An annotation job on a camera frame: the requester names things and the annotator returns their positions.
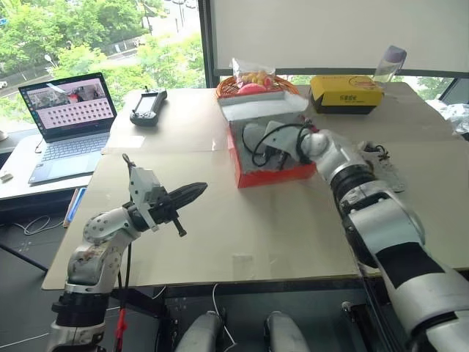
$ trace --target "wicker basket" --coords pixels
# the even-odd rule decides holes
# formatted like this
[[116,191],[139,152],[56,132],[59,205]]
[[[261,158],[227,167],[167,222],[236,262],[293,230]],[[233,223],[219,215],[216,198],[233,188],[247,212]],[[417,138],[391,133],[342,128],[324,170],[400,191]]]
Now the wicker basket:
[[[234,76],[225,79],[224,81],[220,82],[217,86],[216,95],[217,99],[220,98],[230,98],[238,96],[237,92],[240,88],[236,84],[236,78]],[[269,88],[266,92],[279,92],[281,90],[286,90],[292,94],[300,94],[298,89],[288,82],[287,80],[280,78],[278,76],[275,77],[272,87]]]

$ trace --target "yellow box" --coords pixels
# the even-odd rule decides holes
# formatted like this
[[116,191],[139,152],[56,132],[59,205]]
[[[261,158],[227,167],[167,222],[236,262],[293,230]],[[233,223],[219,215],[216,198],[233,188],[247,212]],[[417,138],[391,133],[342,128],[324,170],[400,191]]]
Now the yellow box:
[[368,76],[315,76],[311,92],[317,112],[330,114],[368,114],[383,98]]

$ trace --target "red cable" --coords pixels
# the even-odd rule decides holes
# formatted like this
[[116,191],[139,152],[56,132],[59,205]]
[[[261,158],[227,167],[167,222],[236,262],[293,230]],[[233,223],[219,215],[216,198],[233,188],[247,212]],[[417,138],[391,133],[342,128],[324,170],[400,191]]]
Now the red cable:
[[125,322],[125,309],[119,311],[119,320],[117,321],[116,327],[116,343],[114,345],[115,352],[122,351],[122,344],[124,342],[124,331],[127,329],[127,323]]

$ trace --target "plastic bag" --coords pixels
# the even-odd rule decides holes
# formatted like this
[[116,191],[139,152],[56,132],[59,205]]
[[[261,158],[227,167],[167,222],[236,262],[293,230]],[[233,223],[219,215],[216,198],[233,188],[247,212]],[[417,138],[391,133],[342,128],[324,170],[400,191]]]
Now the plastic bag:
[[242,89],[249,85],[249,89],[259,92],[270,90],[275,80],[276,69],[253,62],[232,59],[233,76],[236,78],[237,86]]
[[454,134],[469,133],[469,104],[448,105],[442,115],[453,126]]

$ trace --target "laptop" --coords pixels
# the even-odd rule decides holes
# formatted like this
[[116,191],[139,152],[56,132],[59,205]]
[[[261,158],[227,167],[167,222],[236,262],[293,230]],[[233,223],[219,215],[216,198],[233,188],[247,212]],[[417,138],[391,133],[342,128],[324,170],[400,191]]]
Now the laptop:
[[93,173],[117,116],[103,74],[18,89],[46,143],[29,183]]

